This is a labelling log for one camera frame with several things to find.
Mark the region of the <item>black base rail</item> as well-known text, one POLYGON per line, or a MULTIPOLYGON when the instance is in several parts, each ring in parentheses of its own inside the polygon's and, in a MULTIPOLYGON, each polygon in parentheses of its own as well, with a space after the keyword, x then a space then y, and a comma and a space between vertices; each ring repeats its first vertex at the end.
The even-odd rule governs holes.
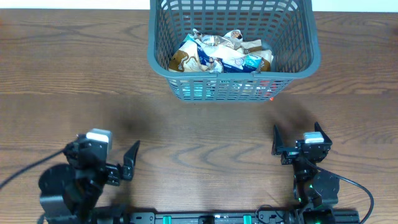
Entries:
POLYGON ((125 224, 355 224, 360 218, 354 210, 320 210, 295 212, 260 209, 256 212, 234 213, 153 213, 134 212, 128 215, 97 216, 94 223, 125 223, 125 224))

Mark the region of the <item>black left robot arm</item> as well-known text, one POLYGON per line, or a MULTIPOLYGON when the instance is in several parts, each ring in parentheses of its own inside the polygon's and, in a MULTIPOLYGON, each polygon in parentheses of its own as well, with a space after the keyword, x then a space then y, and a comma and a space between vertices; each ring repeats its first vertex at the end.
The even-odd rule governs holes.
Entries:
POLYGON ((125 153, 124 164, 106 162, 110 144, 79 134, 62 153, 66 164, 47 169, 39 179, 40 204, 48 223, 129 223, 125 205, 97 207, 105 185, 131 181, 140 141, 125 153))

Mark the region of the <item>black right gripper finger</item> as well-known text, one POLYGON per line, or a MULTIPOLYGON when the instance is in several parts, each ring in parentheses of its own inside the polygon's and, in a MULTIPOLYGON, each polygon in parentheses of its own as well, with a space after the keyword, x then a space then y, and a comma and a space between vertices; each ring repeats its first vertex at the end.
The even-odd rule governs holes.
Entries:
POLYGON ((275 124, 273 127, 273 143, 272 143, 272 155, 280 155, 284 150, 284 142, 280 136, 279 129, 275 124))
POLYGON ((319 124, 318 122, 315 122, 315 124, 314 124, 314 130, 315 130, 315 132, 321 133, 321 135, 322 135, 322 137, 323 137, 323 139, 324 139, 324 143, 325 143, 325 144, 332 145, 331 139, 330 139, 330 138, 327 136, 327 134, 322 130, 322 128, 321 128, 321 126, 320 126, 320 124, 319 124))

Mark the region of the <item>cream cookie snack bag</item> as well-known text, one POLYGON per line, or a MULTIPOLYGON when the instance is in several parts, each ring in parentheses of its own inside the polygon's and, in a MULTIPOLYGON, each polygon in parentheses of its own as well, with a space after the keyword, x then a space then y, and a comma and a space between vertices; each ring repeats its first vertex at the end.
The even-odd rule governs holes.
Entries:
POLYGON ((263 49, 261 39, 245 42, 240 30, 232 30, 227 37, 234 41, 234 49, 244 54, 244 69, 247 69, 248 73, 271 70, 274 56, 270 49, 263 49))

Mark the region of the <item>grey plastic mesh basket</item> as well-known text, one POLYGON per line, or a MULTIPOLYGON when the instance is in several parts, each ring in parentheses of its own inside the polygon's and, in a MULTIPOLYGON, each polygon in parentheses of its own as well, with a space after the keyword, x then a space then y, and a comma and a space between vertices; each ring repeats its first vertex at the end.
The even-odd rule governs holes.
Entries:
POLYGON ((185 102, 234 102, 247 81, 278 85, 275 97, 290 82, 311 76, 321 62, 317 27, 311 1, 301 0, 150 0, 147 59, 164 77, 172 93, 185 102), (193 29, 223 35, 239 29, 245 41, 262 40, 274 56, 269 72, 209 73, 170 72, 170 59, 193 29), (215 95, 184 100, 183 82, 215 83, 215 95))

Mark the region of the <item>spaghetti pack with red end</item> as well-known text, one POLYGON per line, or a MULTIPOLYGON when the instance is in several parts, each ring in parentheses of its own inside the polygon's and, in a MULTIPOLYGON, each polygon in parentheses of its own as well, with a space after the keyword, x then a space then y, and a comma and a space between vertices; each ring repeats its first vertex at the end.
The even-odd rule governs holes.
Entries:
POLYGON ((241 85, 241 94, 239 100, 243 101, 264 101, 272 98, 278 85, 270 81, 247 81, 246 84, 241 85))

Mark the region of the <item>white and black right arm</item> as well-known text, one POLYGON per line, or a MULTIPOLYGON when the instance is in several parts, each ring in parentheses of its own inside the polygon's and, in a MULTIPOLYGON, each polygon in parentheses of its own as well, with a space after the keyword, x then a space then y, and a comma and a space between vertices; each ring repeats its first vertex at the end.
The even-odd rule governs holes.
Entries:
POLYGON ((304 133, 294 147, 284 145, 277 126, 273 127, 273 135, 271 154, 279 155, 282 165, 293 167, 294 199, 299 202, 284 213, 284 223, 334 223, 332 210, 338 203, 340 181, 317 167, 328 155, 331 139, 318 123, 314 124, 314 131, 304 133))

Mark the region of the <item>teal flushable wipes pack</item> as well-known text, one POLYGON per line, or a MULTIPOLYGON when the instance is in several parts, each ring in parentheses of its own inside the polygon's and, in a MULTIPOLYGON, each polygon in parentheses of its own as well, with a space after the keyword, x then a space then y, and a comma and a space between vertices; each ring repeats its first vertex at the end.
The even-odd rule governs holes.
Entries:
POLYGON ((194 81, 183 82, 181 87, 184 100, 200 100, 214 97, 216 85, 212 82, 194 81))

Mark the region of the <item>blue Kleenex tissue pack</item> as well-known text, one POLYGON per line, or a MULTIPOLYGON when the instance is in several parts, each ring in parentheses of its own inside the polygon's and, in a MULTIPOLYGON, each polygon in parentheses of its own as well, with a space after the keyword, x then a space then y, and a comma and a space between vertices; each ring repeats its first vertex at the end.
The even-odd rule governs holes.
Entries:
POLYGON ((251 73, 271 69, 273 56, 262 48, 261 40, 244 42, 239 30, 224 36, 188 34, 172 56, 172 72, 251 73))

